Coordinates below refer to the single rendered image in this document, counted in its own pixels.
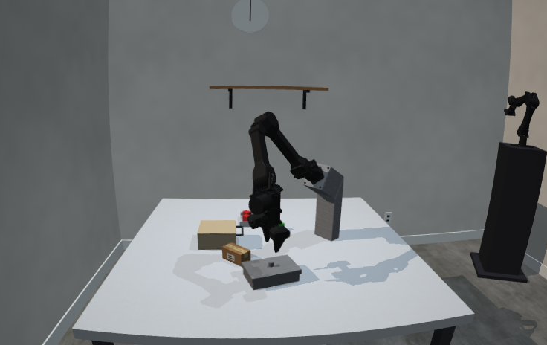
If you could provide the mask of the brown cardboard box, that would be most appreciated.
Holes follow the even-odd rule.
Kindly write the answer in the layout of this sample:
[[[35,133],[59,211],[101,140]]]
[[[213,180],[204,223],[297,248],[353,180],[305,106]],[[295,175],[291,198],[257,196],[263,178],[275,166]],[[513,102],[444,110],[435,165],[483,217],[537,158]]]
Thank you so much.
[[[222,246],[222,258],[241,266],[241,262],[250,261],[250,250],[231,242]]]

